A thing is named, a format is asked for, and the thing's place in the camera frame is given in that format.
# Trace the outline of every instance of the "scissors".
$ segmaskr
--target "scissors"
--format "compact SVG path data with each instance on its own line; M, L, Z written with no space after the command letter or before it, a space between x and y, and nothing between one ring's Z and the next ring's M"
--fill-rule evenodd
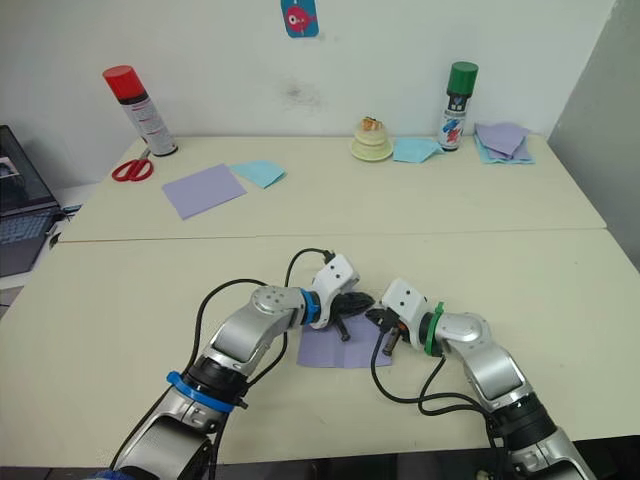
M140 182L149 178L153 173L153 163L149 160L151 150L144 149L142 155L135 160L129 160L116 168L111 173L111 178L116 182Z

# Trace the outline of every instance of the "green cap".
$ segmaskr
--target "green cap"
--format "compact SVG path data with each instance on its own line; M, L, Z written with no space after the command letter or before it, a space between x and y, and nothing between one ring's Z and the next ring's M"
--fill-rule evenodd
M448 92L471 95L478 76L478 66L471 62L456 62L451 65Z

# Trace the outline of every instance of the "can label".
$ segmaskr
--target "can label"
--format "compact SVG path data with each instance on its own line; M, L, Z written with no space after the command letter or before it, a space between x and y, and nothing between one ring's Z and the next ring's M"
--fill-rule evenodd
M438 142L445 150L455 150L460 146L468 104L468 95L449 95L438 129Z
M162 117L156 110L151 98L147 97L138 103L122 105L129 120L135 125L138 133L145 139L149 150L154 155L167 155L176 149L173 137Z

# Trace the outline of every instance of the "green ring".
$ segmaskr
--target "green ring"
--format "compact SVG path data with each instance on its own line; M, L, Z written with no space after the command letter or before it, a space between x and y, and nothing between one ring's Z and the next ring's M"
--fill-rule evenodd
M438 306L433 314L433 318L431 319L431 323L429 324L429 330L427 330L427 341L424 344L424 351L427 355L432 357L432 347L433 347L433 337L436 333L436 326L438 325L438 320L440 320L440 316L444 313L444 303L438 302Z

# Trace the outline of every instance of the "spray can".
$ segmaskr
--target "spray can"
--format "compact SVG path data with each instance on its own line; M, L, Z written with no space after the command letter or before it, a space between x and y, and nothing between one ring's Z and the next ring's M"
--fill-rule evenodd
M178 147L133 67L112 67L105 70L102 76L151 153L162 157L175 152Z
M478 66L471 62L455 62L451 65L447 86L447 106L438 129L438 142L446 151L460 146L469 99L478 76Z

